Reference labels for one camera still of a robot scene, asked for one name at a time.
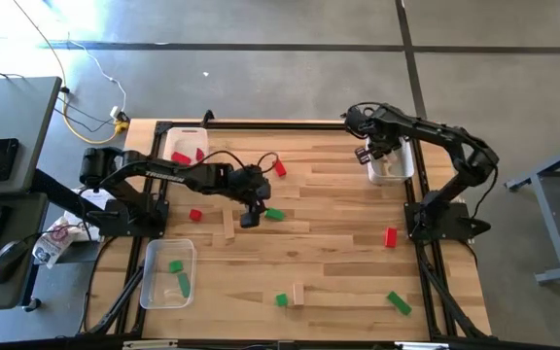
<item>red block in container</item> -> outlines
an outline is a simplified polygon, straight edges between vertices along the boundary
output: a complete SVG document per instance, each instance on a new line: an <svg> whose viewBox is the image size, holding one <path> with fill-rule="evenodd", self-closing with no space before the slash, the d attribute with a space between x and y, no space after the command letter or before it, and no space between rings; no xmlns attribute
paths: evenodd
<svg viewBox="0 0 560 350"><path fill-rule="evenodd" d="M202 212L199 210L192 209L192 211L190 212L190 219L199 222L200 219L202 219Z"/></svg>
<svg viewBox="0 0 560 350"><path fill-rule="evenodd" d="M384 246L387 248L397 247L397 229L394 227L386 228L384 233Z"/></svg>
<svg viewBox="0 0 560 350"><path fill-rule="evenodd" d="M280 159L273 162L273 168L276 169L276 174L278 174L278 176L283 177L287 175L287 169L284 168Z"/></svg>
<svg viewBox="0 0 560 350"><path fill-rule="evenodd" d="M204 152L200 149L195 149L195 160L201 161L204 158Z"/></svg>
<svg viewBox="0 0 560 350"><path fill-rule="evenodd" d="M192 160L189 157L178 152L172 154L172 161L176 161L177 163L184 165L190 165L192 163Z"/></svg>

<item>black phone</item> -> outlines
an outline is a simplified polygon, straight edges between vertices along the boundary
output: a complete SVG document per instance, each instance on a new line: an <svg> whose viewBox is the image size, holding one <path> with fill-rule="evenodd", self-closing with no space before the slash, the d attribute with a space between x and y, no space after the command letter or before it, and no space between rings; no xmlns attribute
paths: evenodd
<svg viewBox="0 0 560 350"><path fill-rule="evenodd" d="M0 181L10 179L17 151L18 140L16 138L0 139Z"/></svg>

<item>black mouse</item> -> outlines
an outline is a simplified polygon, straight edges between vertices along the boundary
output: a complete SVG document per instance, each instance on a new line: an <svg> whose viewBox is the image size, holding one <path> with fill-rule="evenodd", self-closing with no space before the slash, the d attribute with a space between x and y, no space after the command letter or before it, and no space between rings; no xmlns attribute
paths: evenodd
<svg viewBox="0 0 560 350"><path fill-rule="evenodd" d="M12 241L0 250L0 283L6 283L15 274L20 259L29 250L24 241Z"/></svg>

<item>green block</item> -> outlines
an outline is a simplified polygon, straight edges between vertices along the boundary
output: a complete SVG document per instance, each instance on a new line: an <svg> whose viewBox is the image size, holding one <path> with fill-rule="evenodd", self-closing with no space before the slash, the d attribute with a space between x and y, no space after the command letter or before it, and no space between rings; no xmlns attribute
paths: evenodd
<svg viewBox="0 0 560 350"><path fill-rule="evenodd" d="M289 304L289 298L286 294L281 294L276 296L276 305L287 306Z"/></svg>
<svg viewBox="0 0 560 350"><path fill-rule="evenodd" d="M190 279L187 278L187 273L181 272L176 275L179 279L179 286L181 287L181 294L183 297L189 298L190 292L192 291L192 286L190 285Z"/></svg>
<svg viewBox="0 0 560 350"><path fill-rule="evenodd" d="M403 315L407 316L410 312L412 312L412 308L405 301L403 301L402 298L397 296L397 293L390 292L390 294L388 295L388 300L395 304L395 306Z"/></svg>
<svg viewBox="0 0 560 350"><path fill-rule="evenodd" d="M183 270L183 262L181 262L181 261L170 262L170 265L168 266L168 269L169 269L170 273L180 272L180 271Z"/></svg>
<svg viewBox="0 0 560 350"><path fill-rule="evenodd" d="M284 213L278 209L267 208L267 211L264 212L264 216L268 219L283 221L284 220Z"/></svg>

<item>wooden table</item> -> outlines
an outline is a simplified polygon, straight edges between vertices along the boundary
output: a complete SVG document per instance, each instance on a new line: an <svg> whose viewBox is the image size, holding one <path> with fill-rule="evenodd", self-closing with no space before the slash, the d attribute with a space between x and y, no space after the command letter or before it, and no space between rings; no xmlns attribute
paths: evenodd
<svg viewBox="0 0 560 350"><path fill-rule="evenodd" d="M149 153L157 120L131 123L126 149ZM377 187L355 160L362 141L342 131L209 130L210 150L231 150L246 163L265 152L280 155L288 175L268 173L267 205L287 218L262 218L242 229L243 206L169 185L170 215L165 239L188 238L198 252L193 304L179 310L149 310L145 338L426 340L427 326L413 244L405 239L402 183ZM448 155L423 144L432 188L453 176ZM213 161L231 161L218 156ZM141 191L143 179L131 179ZM203 212L200 223L188 218ZM226 239L223 211L235 232ZM398 246L384 248L382 231L399 229ZM131 239L105 251L94 277L89 323L95 324L123 286ZM452 295L477 327L490 333L473 257L457 242L442 242ZM305 286L302 308L278 307L275 296ZM413 308L403 316L387 301L395 291ZM441 304L435 297L443 330ZM130 305L128 324L137 302Z"/></svg>

